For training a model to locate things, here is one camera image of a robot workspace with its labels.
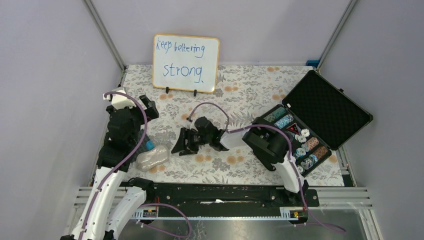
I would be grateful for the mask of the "grey eraser cloth pad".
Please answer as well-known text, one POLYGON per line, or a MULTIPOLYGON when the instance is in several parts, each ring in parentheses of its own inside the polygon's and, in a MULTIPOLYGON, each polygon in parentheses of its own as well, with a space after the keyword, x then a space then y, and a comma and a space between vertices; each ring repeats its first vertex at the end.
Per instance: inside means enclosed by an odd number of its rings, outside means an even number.
POLYGON ((170 158, 170 155, 171 152, 165 145, 158 145, 152 150, 140 153, 137 156, 134 165, 138 170, 147 172, 153 167, 167 162, 170 158))

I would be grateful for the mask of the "whiteboard with yellow frame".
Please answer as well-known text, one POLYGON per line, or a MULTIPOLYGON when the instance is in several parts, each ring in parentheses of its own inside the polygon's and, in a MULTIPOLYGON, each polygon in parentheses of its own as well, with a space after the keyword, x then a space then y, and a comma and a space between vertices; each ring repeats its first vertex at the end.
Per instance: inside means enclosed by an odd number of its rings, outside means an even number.
POLYGON ((152 85, 213 93, 219 54, 220 41, 216 37, 157 33, 153 38, 152 85))

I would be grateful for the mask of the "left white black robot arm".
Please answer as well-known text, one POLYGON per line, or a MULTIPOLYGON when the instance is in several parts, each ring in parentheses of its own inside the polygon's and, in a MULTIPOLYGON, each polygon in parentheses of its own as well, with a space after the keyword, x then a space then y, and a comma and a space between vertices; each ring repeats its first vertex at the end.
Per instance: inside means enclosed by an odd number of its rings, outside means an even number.
POLYGON ((107 131, 98 153, 92 189, 82 215, 63 240, 116 240, 139 206, 155 200, 154 183, 135 177, 128 182, 123 199, 113 207, 115 194, 130 164, 147 143, 147 123, 159 117, 154 101, 138 98, 118 87, 104 94, 110 101, 107 131))

